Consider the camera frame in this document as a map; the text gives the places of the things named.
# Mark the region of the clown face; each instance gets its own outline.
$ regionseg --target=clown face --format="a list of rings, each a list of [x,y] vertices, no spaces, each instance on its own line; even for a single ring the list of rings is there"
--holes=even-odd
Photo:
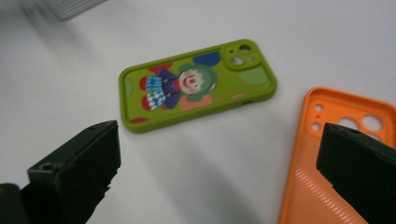
[[[204,79],[197,70],[189,69],[184,71],[178,78],[181,91],[186,94],[194,94],[201,90]]]

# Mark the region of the orange phone case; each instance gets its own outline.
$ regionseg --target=orange phone case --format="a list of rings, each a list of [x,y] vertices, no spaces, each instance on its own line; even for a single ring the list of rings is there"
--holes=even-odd
[[[304,99],[279,223],[367,223],[317,170],[326,122],[355,128],[396,147],[396,108],[377,100],[327,88]]]

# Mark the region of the clown illustration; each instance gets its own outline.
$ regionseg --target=clown illustration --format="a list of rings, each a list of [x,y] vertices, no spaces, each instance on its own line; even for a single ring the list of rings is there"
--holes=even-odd
[[[179,76],[164,69],[157,76],[140,79],[140,88],[150,91],[142,98],[143,108],[153,110],[160,106],[163,109],[172,109],[182,95],[186,95],[190,102],[198,102],[216,86],[216,74],[208,66],[184,64],[179,70]]]

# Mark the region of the green phone case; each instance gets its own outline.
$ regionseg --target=green phone case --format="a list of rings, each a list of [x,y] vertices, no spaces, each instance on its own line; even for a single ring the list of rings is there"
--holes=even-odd
[[[242,39],[126,68],[122,121],[144,133],[271,98],[276,79],[257,45]]]

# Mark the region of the phone case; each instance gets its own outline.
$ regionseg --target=phone case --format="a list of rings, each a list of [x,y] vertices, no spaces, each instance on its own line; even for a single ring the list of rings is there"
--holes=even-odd
[[[122,121],[143,133],[271,98],[276,78],[257,45],[243,39],[126,68]]]
[[[326,88],[304,99],[279,223],[367,223],[317,170],[326,122],[341,124],[396,147],[396,108]]]

